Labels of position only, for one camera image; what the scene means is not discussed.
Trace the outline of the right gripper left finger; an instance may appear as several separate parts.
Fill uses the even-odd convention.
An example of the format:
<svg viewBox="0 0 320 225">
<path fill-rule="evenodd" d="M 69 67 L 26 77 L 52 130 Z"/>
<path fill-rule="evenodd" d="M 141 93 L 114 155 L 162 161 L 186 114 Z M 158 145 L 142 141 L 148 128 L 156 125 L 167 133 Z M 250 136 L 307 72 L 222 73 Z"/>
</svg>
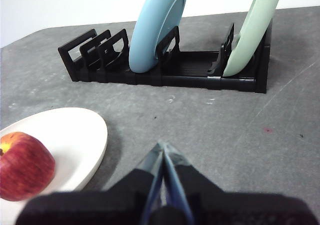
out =
<svg viewBox="0 0 320 225">
<path fill-rule="evenodd" d="M 163 145 L 157 143 L 143 160 L 108 190 L 55 192 L 31 199 L 17 225 L 140 225 L 157 197 Z"/>
</svg>

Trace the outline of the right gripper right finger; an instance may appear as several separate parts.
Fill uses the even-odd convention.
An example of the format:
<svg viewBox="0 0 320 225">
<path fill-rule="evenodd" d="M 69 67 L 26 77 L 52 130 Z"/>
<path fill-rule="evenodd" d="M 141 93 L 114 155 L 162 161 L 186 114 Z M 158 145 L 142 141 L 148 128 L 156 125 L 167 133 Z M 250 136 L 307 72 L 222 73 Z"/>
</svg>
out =
<svg viewBox="0 0 320 225">
<path fill-rule="evenodd" d="M 172 145 L 164 145 L 171 195 L 193 225 L 315 225 L 301 199 L 275 193 L 227 192 Z"/>
</svg>

